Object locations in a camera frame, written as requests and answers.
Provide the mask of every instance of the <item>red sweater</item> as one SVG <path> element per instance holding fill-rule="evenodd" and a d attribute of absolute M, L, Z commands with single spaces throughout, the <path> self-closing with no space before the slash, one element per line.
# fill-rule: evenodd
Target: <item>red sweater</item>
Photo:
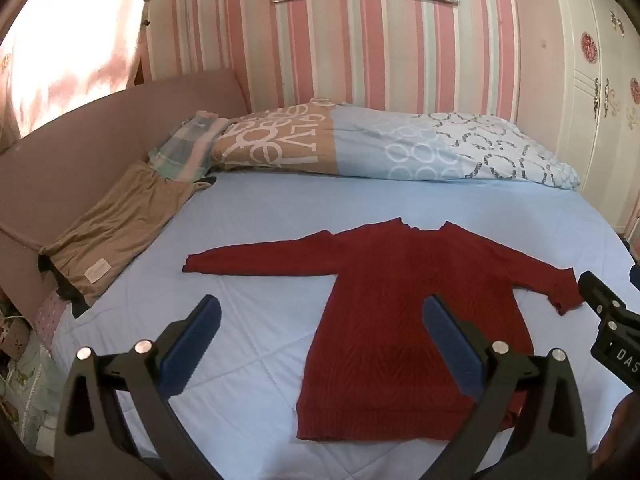
<path fill-rule="evenodd" d="M 533 354 L 513 297 L 546 294 L 562 316 L 579 306 L 573 269 L 559 270 L 447 222 L 421 231 L 397 218 L 333 235 L 211 249 L 184 272 L 241 276 L 337 274 L 306 358 L 298 437 L 330 440 L 449 440 L 473 401 L 462 396 L 422 325 L 438 293 L 493 340 Z M 514 397 L 503 426 L 522 406 Z"/>

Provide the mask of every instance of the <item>wardrobe handle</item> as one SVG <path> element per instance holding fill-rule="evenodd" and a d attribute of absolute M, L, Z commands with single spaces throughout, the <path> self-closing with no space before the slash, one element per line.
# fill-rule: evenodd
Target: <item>wardrobe handle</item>
<path fill-rule="evenodd" d="M 593 115 L 598 119 L 598 107 L 600 106 L 600 80 L 596 78 L 596 95 L 593 98 Z"/>
<path fill-rule="evenodd" d="M 604 87 L 604 116 L 607 116 L 609 113 L 609 80 L 607 79 L 607 84 Z"/>

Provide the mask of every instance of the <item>metal screw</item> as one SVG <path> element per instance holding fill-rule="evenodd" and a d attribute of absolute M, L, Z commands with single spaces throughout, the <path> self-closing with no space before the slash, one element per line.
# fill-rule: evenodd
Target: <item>metal screw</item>
<path fill-rule="evenodd" d="M 491 345 L 491 348 L 494 349 L 494 352 L 497 354 L 506 354 L 509 351 L 509 345 L 504 341 L 494 341 L 494 344 Z"/>
<path fill-rule="evenodd" d="M 556 348 L 553 352 L 551 352 L 551 355 L 554 357 L 554 359 L 556 361 L 564 361 L 566 359 L 566 354 L 564 353 L 563 350 Z"/>
<path fill-rule="evenodd" d="M 76 357 L 84 361 L 85 359 L 88 359 L 90 355 L 91 355 L 91 349 L 88 346 L 83 346 L 81 349 L 78 350 Z"/>
<path fill-rule="evenodd" d="M 153 343 L 151 341 L 149 341 L 148 339 L 143 339 L 142 341 L 138 341 L 136 343 L 136 345 L 134 346 L 134 349 L 139 354 L 146 354 L 151 350 L 152 346 L 153 346 Z"/>

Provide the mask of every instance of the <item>pink upholstered headboard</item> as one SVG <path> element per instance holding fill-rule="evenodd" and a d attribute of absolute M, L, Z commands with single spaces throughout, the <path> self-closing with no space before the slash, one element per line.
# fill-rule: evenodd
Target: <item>pink upholstered headboard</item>
<path fill-rule="evenodd" d="M 15 234 L 50 243 L 86 212 L 127 166 L 144 159 L 197 110 L 234 118 L 246 105 L 231 70 L 146 83 L 45 124 L 0 155 L 0 287 L 33 322 L 56 288 L 38 272 L 37 252 Z"/>

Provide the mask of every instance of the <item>striped wallpaper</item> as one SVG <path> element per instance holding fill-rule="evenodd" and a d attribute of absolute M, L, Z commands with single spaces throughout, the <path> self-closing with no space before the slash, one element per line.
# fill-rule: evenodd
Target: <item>striped wallpaper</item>
<path fill-rule="evenodd" d="M 312 97 L 514 120 L 514 0 L 152 0 L 145 78 L 232 67 L 252 111 Z"/>

